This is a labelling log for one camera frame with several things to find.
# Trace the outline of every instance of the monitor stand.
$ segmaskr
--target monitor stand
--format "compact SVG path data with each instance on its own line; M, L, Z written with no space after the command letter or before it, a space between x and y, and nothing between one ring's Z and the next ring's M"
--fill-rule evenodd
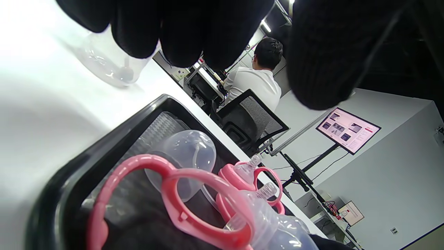
M324 153L322 153L320 156L318 156L314 161L309 163L304 169L300 169L296 163L286 154L280 152L280 154L284 157L284 159L290 164L290 166L293 168L293 173L291 174L291 177L289 180L287 180L284 184L282 184L282 187L288 186L290 183L297 181L301 187L304 189L305 192L308 192L313 190L313 192L316 194L316 197L319 201L325 202L325 200L321 197L321 195L314 189L313 181L310 180L310 178L305 174L309 169L311 169L315 164L317 164L319 161L324 159L327 155L329 155L331 152L333 152L335 149L339 147L338 144L335 144L331 146L329 149L327 149Z

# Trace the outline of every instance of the black tray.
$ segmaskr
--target black tray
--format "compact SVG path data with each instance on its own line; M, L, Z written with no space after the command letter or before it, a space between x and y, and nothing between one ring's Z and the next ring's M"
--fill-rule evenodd
M238 159L174 98L162 95L62 167L48 182L29 218L28 250L85 248L86 222L100 188L123 160L147 153L173 133L206 133L217 151L213 173ZM114 191L107 210L107 249L217 249L179 231L169 220L160 193L143 170L129 174ZM220 214L199 191L187 207L208 223L223 227Z

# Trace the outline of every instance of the monitor screen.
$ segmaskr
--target monitor screen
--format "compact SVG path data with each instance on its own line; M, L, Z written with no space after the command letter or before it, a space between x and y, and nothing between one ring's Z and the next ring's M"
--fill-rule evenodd
M353 202L348 202L337 211L339 213L347 211L347 214L344 216L344 219L349 223L350 226L355 225L356 223L358 223L358 221L364 218L364 216L361 214L361 212Z
M349 153L356 154L381 127L336 108L316 129Z

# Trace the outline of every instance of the white table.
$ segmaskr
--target white table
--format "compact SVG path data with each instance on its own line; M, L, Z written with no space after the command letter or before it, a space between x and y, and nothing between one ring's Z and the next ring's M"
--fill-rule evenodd
M311 219L311 222L316 223L318 222L321 218L327 218L329 219L333 224L335 224L339 230L341 230L341 232L344 233L344 235L353 243L353 245L358 249L358 250L362 250L361 246L352 238L352 236L346 231L347 225L348 223L346 223L345 221L340 221L338 220L336 217L334 217L333 215L331 215L328 210L324 207L324 205L322 204L322 202L317 198L317 195L310 190L311 194L314 197L314 200L316 201L316 203L319 204L319 206L322 209L321 213L324 213L324 215L322 217L319 217L317 215L315 215L315 220Z
M237 158L248 157L165 73L148 63L118 89L89 72L71 49L88 32L55 1L3 1L0 20L0 245L23 248L29 212L54 173L161 94L186 106ZM270 179L261 175L263 183ZM311 232L325 235L285 196Z
M197 68L199 68L199 66L200 62L198 61L193 65L193 68L196 70ZM222 100L225 100L225 96L219 90L217 82L208 74L207 71L205 71L203 67L199 69L198 73L208 83L208 85L211 86L211 88L217 93L217 95L221 97Z

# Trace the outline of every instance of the gloved hand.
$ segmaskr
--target gloved hand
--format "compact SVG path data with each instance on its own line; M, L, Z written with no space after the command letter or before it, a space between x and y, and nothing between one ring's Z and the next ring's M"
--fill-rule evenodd
M175 66L189 67L203 52L211 68L226 69L241 55L274 1L57 2L93 32L111 24L116 43L132 57L150 56L160 38L166 59ZM299 101L310 109L324 110L346 100L409 2L296 0L284 57L290 87Z
M166 59L190 67L201 56L213 69L230 67L247 46L273 0L57 0L83 27L109 24L117 45L149 57L158 39Z

